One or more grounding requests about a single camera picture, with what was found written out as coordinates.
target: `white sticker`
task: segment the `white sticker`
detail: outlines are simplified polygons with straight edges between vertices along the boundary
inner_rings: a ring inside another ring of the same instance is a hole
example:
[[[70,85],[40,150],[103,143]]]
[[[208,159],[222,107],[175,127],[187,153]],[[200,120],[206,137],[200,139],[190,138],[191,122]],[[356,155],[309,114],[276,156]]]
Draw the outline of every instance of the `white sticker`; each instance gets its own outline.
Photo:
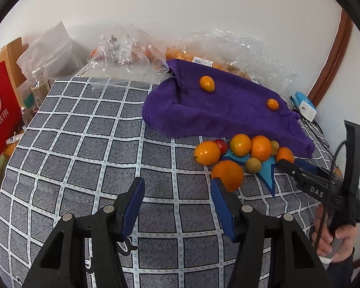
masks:
[[[208,60],[208,59],[203,59],[203,58],[200,58],[200,57],[194,57],[193,60],[192,60],[193,63],[196,63],[196,64],[200,64],[200,65],[205,65],[205,66],[209,66],[209,67],[212,67],[213,65],[213,62]]]

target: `metal screw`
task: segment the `metal screw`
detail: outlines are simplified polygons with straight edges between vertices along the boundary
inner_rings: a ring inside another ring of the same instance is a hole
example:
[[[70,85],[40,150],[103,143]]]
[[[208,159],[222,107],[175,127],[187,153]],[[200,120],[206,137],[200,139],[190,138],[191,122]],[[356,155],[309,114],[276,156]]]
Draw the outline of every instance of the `metal screw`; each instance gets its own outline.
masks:
[[[113,210],[114,210],[115,208],[113,207],[113,206],[105,206],[104,207],[104,209],[103,209],[103,211],[105,212],[105,213],[111,213]]]
[[[69,221],[70,219],[72,219],[72,214],[70,213],[66,213],[62,216],[62,220],[65,222]]]
[[[285,213],[285,214],[283,215],[283,218],[284,218],[284,220],[286,220],[286,221],[293,221],[293,216],[290,215],[289,213]]]
[[[253,208],[249,205],[244,205],[241,207],[242,211],[246,212],[246,213],[250,213],[252,212]]]

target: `white wall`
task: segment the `white wall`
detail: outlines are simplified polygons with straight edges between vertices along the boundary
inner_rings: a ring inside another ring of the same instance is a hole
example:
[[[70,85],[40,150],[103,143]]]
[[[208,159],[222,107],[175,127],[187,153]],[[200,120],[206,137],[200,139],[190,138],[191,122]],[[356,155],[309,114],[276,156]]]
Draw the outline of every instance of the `white wall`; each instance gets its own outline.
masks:
[[[344,60],[318,106],[317,117],[333,150],[346,139],[344,120],[360,124],[360,32],[355,26]],[[344,172],[345,150],[340,153],[337,161]],[[360,236],[355,248],[355,258],[359,258]]]
[[[334,0],[20,0],[0,25],[0,48],[25,42],[63,21],[87,59],[115,24],[134,24],[172,41],[203,28],[262,39],[267,51],[298,73],[308,93],[329,53],[341,9]]]

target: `purple cloth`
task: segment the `purple cloth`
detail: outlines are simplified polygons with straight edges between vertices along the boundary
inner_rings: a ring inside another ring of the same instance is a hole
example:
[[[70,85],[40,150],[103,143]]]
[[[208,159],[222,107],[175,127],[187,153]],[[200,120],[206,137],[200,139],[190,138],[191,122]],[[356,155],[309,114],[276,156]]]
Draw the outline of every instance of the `purple cloth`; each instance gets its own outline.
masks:
[[[163,81],[143,105],[142,115],[148,127],[172,138],[264,135],[288,147],[295,156],[312,157],[315,145],[300,127],[299,115],[277,93],[228,72],[185,60],[170,60],[168,65],[176,77]],[[213,93],[199,86],[202,76],[214,79]],[[277,111],[267,107],[271,98],[279,102]]]

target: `red bag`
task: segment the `red bag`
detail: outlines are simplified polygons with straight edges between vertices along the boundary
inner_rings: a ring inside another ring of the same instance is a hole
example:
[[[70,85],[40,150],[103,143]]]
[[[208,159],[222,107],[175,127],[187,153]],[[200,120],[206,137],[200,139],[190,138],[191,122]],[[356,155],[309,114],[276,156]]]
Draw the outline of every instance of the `red bag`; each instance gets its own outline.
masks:
[[[3,61],[0,63],[0,155],[6,147],[5,141],[13,136],[20,121],[20,107]]]

